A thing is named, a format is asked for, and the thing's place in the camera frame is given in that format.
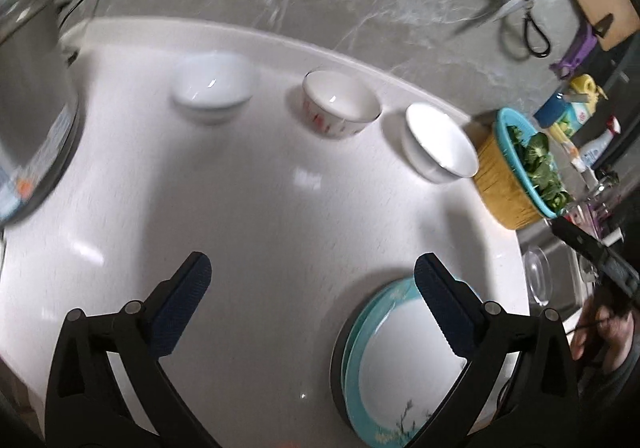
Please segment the right hand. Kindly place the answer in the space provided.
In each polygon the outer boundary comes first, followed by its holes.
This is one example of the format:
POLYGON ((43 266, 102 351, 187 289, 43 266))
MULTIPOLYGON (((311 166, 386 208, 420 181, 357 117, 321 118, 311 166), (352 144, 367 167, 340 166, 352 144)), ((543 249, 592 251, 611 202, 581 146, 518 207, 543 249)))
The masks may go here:
POLYGON ((596 304, 591 297, 582 306, 576 330, 570 341, 570 353, 574 361, 585 354, 593 340, 601 340, 605 345, 602 371, 612 373, 626 361, 634 342, 634 314, 615 315, 608 306, 596 304))

